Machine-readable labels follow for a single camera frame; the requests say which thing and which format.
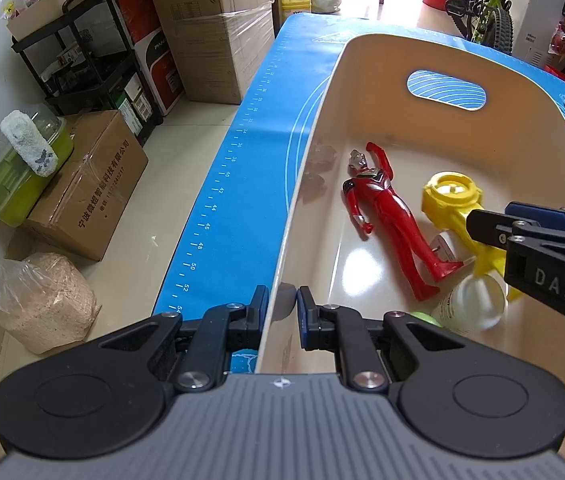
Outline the green plastic lidded container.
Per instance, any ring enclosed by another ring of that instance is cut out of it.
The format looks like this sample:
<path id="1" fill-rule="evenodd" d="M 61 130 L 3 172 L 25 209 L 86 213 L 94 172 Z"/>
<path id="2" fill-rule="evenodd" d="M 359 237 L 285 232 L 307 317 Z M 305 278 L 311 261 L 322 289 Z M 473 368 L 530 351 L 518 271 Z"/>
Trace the green plastic lidded container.
<path id="1" fill-rule="evenodd" d="M 66 120 L 47 106 L 38 104 L 21 112 L 33 119 L 37 129 L 56 152 L 59 163 L 50 177 L 36 176 L 0 132 L 0 221 L 12 228 L 20 226 L 28 218 L 43 190 L 74 148 Z"/>

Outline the blue silicone measuring mat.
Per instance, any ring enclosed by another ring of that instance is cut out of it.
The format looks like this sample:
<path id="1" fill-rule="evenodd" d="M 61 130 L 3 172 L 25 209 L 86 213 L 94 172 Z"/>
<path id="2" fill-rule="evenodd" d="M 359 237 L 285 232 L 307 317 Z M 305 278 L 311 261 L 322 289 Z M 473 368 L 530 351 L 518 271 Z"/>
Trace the blue silicone measuring mat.
<path id="1" fill-rule="evenodd" d="M 367 22 L 304 15 L 281 29 L 241 104 L 202 186 L 156 307 L 198 314 L 242 298 L 266 282 L 273 297 L 285 226 L 296 187 L 320 181 L 335 151 L 311 146 L 320 102 L 346 45 L 365 35 L 391 35 L 461 49 L 423 32 L 392 34 Z M 473 54 L 529 78 L 549 94 L 552 79 L 517 62 Z M 154 435 L 154 474 L 162 479 L 328 479 L 260 471 L 244 430 L 253 414 L 241 388 L 256 374 L 229 374 L 206 392 L 179 396 Z"/>

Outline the red ultraman action figure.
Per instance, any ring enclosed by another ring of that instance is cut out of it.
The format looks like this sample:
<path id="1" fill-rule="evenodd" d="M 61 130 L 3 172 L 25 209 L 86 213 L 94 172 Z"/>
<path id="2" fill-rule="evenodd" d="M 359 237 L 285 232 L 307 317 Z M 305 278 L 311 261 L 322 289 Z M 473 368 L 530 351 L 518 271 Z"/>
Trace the red ultraman action figure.
<path id="1" fill-rule="evenodd" d="M 363 234 L 369 235 L 375 226 L 363 216 L 359 202 L 362 200 L 372 207 L 375 218 L 389 234 L 401 272 L 407 278 L 413 296 L 418 301 L 428 300 L 439 293 L 439 287 L 424 281 L 413 256 L 420 259 L 436 283 L 458 271 L 463 263 L 444 261 L 436 255 L 408 205 L 393 188 L 394 171 L 386 152 L 373 142 L 366 144 L 366 151 L 373 156 L 377 167 L 369 165 L 363 152 L 353 150 L 349 155 L 348 172 L 351 177 L 342 184 L 349 216 Z"/>

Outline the black metal shelf cart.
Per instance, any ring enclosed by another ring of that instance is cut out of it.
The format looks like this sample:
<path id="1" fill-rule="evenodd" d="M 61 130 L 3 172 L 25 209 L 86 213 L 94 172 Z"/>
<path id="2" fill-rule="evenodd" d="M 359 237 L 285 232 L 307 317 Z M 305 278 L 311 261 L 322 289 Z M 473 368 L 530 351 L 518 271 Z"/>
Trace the black metal shelf cart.
<path id="1" fill-rule="evenodd" d="M 139 143 L 163 122 L 114 0 L 66 0 L 11 47 L 59 116 L 117 110 Z"/>

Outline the green lid ointment jar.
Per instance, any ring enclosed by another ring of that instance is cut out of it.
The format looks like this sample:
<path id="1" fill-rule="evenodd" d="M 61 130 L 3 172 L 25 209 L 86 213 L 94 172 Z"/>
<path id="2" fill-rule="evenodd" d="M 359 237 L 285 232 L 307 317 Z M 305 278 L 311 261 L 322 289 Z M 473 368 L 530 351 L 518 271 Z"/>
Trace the green lid ointment jar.
<path id="1" fill-rule="evenodd" d="M 439 300 L 431 314 L 413 311 L 411 315 L 458 334 L 470 334 L 495 327 L 506 306 L 506 292 L 496 278 L 469 275 Z"/>

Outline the beige plastic storage bin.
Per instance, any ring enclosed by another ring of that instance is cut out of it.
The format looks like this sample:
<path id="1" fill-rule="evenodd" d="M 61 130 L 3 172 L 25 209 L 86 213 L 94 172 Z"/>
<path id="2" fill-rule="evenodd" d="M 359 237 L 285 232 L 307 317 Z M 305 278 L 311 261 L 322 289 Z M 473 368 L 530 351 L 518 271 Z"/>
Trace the beige plastic storage bin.
<path id="1" fill-rule="evenodd" d="M 241 388 L 252 404 L 247 441 L 258 469 L 296 478 L 565 478 L 558 451 L 487 460 L 449 452 L 411 430 L 383 396 L 345 387 L 328 351 L 306 351 L 297 298 L 363 318 L 422 309 L 389 235 L 363 235 L 344 206 L 349 153 L 368 142 L 389 155 L 394 185 L 412 210 L 433 174 L 466 174 L 486 206 L 511 200 L 565 205 L 565 119 L 540 86 L 510 68 L 432 42 L 391 35 L 351 40 L 311 130 L 335 155 L 320 181 L 296 187 L 285 226 L 258 370 Z M 565 317 L 521 297 L 501 321 L 457 334 L 554 374 L 565 385 Z"/>

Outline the brown printed cardboard box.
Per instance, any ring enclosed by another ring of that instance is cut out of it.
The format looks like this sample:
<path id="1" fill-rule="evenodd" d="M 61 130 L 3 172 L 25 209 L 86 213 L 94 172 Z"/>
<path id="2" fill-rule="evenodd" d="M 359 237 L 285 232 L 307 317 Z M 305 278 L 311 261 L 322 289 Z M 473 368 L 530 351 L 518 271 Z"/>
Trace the brown printed cardboard box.
<path id="1" fill-rule="evenodd" d="M 66 118 L 74 148 L 24 226 L 92 261 L 104 258 L 148 157 L 120 112 Z"/>

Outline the white rolled towel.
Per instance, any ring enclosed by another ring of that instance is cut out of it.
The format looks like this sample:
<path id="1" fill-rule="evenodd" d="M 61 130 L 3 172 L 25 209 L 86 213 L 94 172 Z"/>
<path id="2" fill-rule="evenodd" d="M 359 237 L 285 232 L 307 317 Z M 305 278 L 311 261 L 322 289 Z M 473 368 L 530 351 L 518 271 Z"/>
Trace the white rolled towel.
<path id="1" fill-rule="evenodd" d="M 28 114 L 13 110 L 0 123 L 0 132 L 36 176 L 50 177 L 58 168 L 56 152 Z"/>

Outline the white usb charger plug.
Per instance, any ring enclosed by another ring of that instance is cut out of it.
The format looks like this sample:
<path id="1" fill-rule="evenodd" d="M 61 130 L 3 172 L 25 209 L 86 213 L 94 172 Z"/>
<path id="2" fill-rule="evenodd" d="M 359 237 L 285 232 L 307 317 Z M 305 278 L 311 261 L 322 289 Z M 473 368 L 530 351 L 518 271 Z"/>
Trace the white usb charger plug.
<path id="1" fill-rule="evenodd" d="M 453 251 L 453 245 L 445 236 L 435 236 L 431 242 L 431 249 L 442 261 L 455 261 L 456 255 Z"/>

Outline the green black bicycle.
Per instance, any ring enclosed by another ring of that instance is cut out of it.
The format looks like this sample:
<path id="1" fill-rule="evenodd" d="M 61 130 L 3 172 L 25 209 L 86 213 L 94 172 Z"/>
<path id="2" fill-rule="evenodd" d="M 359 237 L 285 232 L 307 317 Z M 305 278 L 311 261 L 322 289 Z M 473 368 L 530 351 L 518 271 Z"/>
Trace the green black bicycle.
<path id="1" fill-rule="evenodd" d="M 445 11 L 465 40 L 511 54 L 511 4 L 510 0 L 446 0 Z"/>

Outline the clear bag of grain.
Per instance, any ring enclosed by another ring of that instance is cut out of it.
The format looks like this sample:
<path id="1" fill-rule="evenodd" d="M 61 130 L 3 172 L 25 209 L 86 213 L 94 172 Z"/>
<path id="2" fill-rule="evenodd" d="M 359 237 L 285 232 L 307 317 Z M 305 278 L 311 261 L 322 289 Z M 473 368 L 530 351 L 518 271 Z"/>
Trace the clear bag of grain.
<path id="1" fill-rule="evenodd" d="M 95 292 L 68 257 L 36 252 L 0 260 L 0 325 L 29 352 L 84 340 L 99 311 Z"/>

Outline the yellow plastic toy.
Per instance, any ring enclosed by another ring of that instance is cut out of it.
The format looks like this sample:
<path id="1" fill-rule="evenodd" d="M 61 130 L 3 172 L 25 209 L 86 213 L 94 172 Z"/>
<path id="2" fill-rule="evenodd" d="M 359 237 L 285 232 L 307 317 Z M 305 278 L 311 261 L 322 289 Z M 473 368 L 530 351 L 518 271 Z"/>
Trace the yellow plastic toy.
<path id="1" fill-rule="evenodd" d="M 482 209 L 482 190 L 466 174 L 439 172 L 422 188 L 421 211 L 453 245 L 455 261 L 468 264 L 476 276 L 496 272 L 504 278 L 506 253 L 473 240 L 468 232 L 470 212 Z"/>

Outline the red white appliance box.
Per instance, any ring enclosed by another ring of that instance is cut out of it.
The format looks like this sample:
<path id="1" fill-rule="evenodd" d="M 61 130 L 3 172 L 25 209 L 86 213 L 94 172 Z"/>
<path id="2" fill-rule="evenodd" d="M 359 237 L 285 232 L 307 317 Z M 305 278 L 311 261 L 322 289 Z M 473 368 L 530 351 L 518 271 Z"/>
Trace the red white appliance box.
<path id="1" fill-rule="evenodd" d="M 153 98 L 168 116 L 184 86 L 152 0 L 118 0 L 128 35 Z"/>

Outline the large wrapped cardboard box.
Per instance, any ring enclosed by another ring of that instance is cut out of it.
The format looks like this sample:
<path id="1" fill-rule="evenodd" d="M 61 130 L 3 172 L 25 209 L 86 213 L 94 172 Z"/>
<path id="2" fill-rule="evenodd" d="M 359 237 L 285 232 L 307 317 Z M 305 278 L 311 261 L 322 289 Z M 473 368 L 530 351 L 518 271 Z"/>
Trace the large wrapped cardboard box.
<path id="1" fill-rule="evenodd" d="M 153 0 L 188 99 L 239 104 L 275 39 L 272 0 Z"/>

